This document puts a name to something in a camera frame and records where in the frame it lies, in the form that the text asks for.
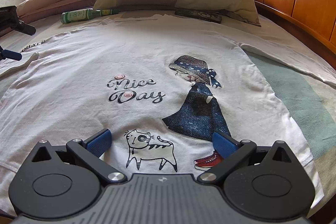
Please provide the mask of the green glass bottle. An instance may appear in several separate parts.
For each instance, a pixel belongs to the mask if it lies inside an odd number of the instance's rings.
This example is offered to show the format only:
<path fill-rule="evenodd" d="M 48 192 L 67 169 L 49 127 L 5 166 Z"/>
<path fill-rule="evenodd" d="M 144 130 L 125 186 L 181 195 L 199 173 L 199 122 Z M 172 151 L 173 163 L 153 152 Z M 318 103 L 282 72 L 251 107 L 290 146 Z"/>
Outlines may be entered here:
<path fill-rule="evenodd" d="M 99 18 L 102 16 L 109 16 L 118 14 L 118 9 L 81 9 L 75 11 L 68 11 L 61 14 L 60 21 L 62 24 L 68 24 L 72 22 L 81 22 Z"/>

